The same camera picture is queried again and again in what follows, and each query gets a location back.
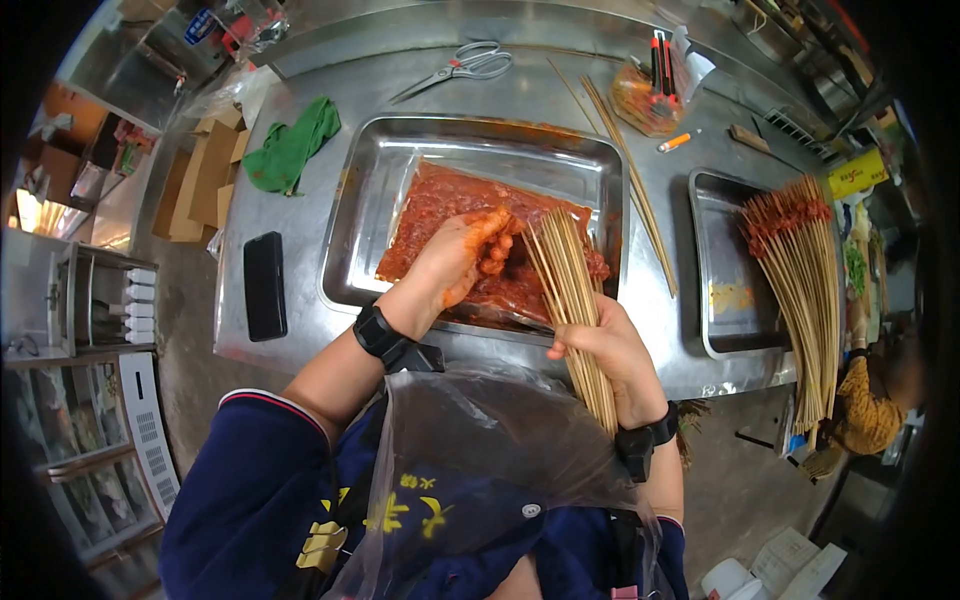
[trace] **yellow box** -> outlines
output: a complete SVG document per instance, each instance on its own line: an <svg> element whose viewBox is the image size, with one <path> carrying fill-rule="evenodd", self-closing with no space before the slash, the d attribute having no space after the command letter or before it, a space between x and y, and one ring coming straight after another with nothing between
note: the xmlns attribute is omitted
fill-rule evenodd
<svg viewBox="0 0 960 600"><path fill-rule="evenodd" d="M888 179L890 174L887 173L883 157L876 146L866 154L833 169L828 177L834 200L841 200Z"/></svg>

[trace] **black wrist strap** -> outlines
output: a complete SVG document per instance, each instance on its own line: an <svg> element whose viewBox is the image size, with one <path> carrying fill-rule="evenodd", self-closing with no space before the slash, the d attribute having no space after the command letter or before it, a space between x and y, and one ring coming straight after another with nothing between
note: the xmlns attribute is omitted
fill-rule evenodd
<svg viewBox="0 0 960 600"><path fill-rule="evenodd" d="M416 342L394 331L379 306L370 302L360 310L360 316L353 324L353 335L360 347L370 356L375 356L383 362L387 372Z"/></svg>
<svg viewBox="0 0 960 600"><path fill-rule="evenodd" d="M630 472L631 479L637 483L647 480L654 447L672 440L677 435L678 426L677 404L668 401L663 419L637 429L620 429L616 432L613 446L620 461Z"/></svg>

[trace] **green towel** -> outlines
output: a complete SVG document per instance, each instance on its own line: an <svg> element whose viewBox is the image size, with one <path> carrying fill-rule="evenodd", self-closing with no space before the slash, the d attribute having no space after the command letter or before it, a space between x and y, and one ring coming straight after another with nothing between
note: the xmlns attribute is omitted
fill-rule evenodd
<svg viewBox="0 0 960 600"><path fill-rule="evenodd" d="M259 148L243 157L250 183L265 192L293 196L303 165L340 130L340 115L326 96L316 98L293 127L274 123Z"/></svg>

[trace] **stainless steel tray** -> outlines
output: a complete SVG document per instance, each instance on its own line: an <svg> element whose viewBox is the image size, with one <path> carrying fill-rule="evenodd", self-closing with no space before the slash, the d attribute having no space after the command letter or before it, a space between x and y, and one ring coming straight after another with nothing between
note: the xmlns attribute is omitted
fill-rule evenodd
<svg viewBox="0 0 960 600"><path fill-rule="evenodd" d="M588 230L613 276L616 298L629 245L627 162L610 140L548 126L486 117L388 113L358 127L324 239L318 291L334 310L359 312L391 284L374 275L423 157L480 177L547 193L593 209ZM548 345L537 333L437 322L437 328Z"/></svg>
<svg viewBox="0 0 960 600"><path fill-rule="evenodd" d="M789 348L777 297L738 228L744 203L769 189L708 169L692 171L689 188L707 354L729 359Z"/></svg>

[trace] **marinated meat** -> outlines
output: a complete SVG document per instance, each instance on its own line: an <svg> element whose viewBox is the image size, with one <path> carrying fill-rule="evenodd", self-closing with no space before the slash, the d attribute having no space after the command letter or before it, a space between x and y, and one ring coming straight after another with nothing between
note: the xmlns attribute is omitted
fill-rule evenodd
<svg viewBox="0 0 960 600"><path fill-rule="evenodd" d="M527 260L519 233L525 224L536 224L548 211L561 207L573 216L581 239L586 240L591 210L430 162L421 161L417 167L393 243L384 252L376 276L386 281L405 276L414 259L448 218L466 213L476 213L476 218L483 218L484 213L500 206L513 214L516 225L501 231L497 239L487 240L489 249L480 254L480 279L464 302L504 309L549 324L543 288ZM610 267L601 254L590 251L586 254L591 276L600 279L610 276Z"/></svg>

